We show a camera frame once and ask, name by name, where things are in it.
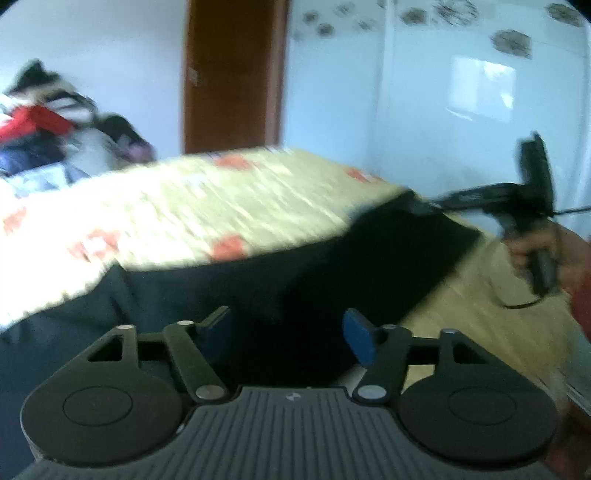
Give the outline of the red sleeve forearm right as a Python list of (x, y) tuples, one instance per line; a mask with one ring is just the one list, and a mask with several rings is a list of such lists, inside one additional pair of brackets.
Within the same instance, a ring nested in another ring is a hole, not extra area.
[(588, 341), (591, 340), (591, 276), (587, 272), (571, 296), (571, 314)]

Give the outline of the person's right hand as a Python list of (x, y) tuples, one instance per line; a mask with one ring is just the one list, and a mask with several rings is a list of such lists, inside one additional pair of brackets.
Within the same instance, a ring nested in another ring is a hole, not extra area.
[(560, 287), (569, 294), (578, 290), (590, 268), (590, 243), (554, 222), (521, 236), (512, 234), (503, 243), (516, 275), (523, 278), (530, 254), (538, 250), (547, 252), (556, 263)]

